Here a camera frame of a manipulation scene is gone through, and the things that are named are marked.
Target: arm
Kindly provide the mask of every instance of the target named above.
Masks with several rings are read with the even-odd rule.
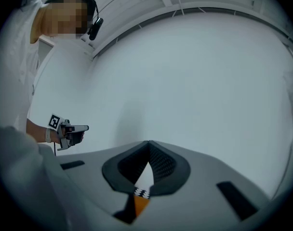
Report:
[[[43,143],[46,142],[46,129],[45,127],[38,126],[31,122],[29,119],[27,120],[27,134],[31,135],[37,143]],[[60,143],[60,140],[58,138],[58,135],[56,134],[56,131],[51,130],[50,133],[51,142]]]

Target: white shirt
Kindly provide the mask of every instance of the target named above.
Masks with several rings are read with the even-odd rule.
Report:
[[[27,114],[39,67],[39,41],[30,44],[32,24],[41,0],[22,0],[0,32],[0,126],[26,132]]]

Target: white wall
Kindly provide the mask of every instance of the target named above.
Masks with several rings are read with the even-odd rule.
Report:
[[[215,13],[159,21],[106,51],[87,79],[73,55],[44,71],[31,113],[41,125],[53,110],[90,126],[64,154],[158,140],[215,156],[274,195],[293,138],[283,79],[293,58],[266,26]]]

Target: white ceiling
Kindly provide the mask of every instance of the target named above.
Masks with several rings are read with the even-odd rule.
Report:
[[[88,35],[84,35],[80,40],[76,40],[76,43],[86,49],[92,57],[132,27],[155,16],[180,10],[180,6],[183,9],[224,8],[253,15],[272,24],[293,40],[293,25],[276,0],[96,0],[96,2],[100,16],[104,19],[97,38],[90,41]]]

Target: gray surface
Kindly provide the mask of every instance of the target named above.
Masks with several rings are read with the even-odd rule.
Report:
[[[77,160],[83,161],[84,165],[67,169],[64,172],[96,205],[113,215],[117,211],[124,209],[128,195],[112,190],[103,177],[102,166],[108,159],[140,143],[135,142],[93,153],[58,156],[57,159],[60,164]]]
[[[139,143],[57,159],[60,163],[84,161],[85,165],[65,172],[96,205],[114,214],[123,209],[127,195],[110,188],[101,167],[109,158]],[[269,203],[253,183],[220,160],[162,142],[159,144],[183,156],[190,163],[191,174],[175,194],[152,197],[147,208],[129,227],[145,230],[196,230],[199,227],[209,231],[231,228],[240,223],[240,219],[216,186],[222,181],[231,181],[257,208]]]
[[[240,222],[216,184],[231,181],[256,207],[268,198],[249,180],[218,159],[174,145],[158,144],[183,156],[190,164],[187,183],[175,194],[153,197],[133,224],[148,230],[225,230]]]
[[[51,151],[47,145],[40,147]],[[14,128],[0,128],[0,177],[29,217],[48,230],[67,228],[65,211],[47,178],[39,145],[32,137]]]
[[[47,175],[53,189],[66,210],[68,230],[124,230],[127,225],[97,207],[62,170],[50,148],[43,148]]]
[[[281,205],[286,201],[288,192],[283,192],[277,196],[267,207],[262,208],[259,212],[242,221],[239,225],[228,229],[227,231],[248,231],[256,230],[259,228],[266,220],[268,220],[275,211],[281,207]]]

